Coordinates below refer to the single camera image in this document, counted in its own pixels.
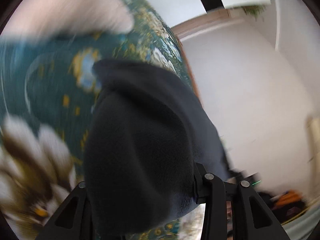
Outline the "dark grey fleece garment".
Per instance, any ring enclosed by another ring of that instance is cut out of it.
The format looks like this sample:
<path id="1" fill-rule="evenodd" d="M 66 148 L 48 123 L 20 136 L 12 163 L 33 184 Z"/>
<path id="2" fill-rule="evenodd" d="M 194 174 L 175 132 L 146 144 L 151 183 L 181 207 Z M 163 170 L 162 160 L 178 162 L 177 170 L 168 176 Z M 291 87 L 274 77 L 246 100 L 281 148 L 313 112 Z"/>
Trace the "dark grey fleece garment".
<path id="1" fill-rule="evenodd" d="M 194 163 L 227 180 L 219 134 L 194 92 L 148 63 L 101 60 L 84 180 L 102 239 L 145 232 L 193 209 Z"/>

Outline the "orange and black clothes pile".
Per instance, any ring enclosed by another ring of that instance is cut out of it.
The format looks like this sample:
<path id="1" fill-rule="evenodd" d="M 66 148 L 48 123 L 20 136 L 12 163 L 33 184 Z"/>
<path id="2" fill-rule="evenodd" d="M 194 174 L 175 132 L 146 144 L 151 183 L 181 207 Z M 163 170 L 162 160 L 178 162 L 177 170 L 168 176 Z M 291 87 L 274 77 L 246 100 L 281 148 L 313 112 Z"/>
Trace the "orange and black clothes pile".
<path id="1" fill-rule="evenodd" d="M 289 190 L 279 197 L 272 196 L 269 192 L 258 192 L 268 208 L 275 215 L 280 224 L 303 214 L 307 205 L 297 191 Z"/>

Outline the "white air conditioner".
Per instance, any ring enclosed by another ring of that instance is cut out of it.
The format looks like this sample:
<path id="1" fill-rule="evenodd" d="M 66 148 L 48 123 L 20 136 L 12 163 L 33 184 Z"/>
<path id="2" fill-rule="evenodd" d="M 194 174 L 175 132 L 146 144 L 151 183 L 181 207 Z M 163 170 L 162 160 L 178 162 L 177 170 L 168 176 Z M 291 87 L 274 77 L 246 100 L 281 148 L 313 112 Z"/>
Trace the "white air conditioner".
<path id="1" fill-rule="evenodd" d="M 319 118 L 309 118 L 307 122 L 310 146 L 313 155 L 319 153 Z"/>

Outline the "teal floral bed blanket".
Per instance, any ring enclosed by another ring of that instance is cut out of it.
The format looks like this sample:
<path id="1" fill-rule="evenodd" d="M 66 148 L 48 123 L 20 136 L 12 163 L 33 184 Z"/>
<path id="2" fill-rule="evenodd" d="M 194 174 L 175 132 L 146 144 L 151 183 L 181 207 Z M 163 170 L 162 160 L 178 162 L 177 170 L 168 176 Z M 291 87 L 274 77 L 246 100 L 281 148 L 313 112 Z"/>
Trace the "teal floral bed blanket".
<path id="1" fill-rule="evenodd" d="M 83 179 L 83 155 L 101 89 L 92 74 L 106 58 L 154 63 L 189 87 L 193 76 L 171 29 L 147 0 L 124 0 L 128 34 L 97 32 L 43 43 L 1 39 L 1 211 L 18 239 L 35 239 Z"/>

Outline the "green plant on wardrobe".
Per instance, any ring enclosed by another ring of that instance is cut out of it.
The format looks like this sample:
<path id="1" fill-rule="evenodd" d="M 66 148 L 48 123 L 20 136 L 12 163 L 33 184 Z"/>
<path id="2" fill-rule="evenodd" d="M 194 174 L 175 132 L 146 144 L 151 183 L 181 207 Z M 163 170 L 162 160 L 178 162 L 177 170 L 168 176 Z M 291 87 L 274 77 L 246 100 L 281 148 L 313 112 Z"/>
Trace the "green plant on wardrobe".
<path id="1" fill-rule="evenodd" d="M 265 5 L 248 5 L 241 7 L 245 15 L 253 17 L 256 21 L 258 17 L 265 11 Z"/>

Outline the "white fluffy garment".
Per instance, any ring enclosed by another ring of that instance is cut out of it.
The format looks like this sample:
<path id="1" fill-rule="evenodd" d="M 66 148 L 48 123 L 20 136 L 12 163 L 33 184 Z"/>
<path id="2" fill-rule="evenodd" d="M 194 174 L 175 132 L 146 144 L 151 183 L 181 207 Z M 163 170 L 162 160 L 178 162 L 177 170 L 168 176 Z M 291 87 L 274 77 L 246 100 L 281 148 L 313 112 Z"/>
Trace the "white fluffy garment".
<path id="1" fill-rule="evenodd" d="M 2 35 L 42 41 L 95 31 L 129 33 L 134 17 L 123 0 L 23 0 Z"/>

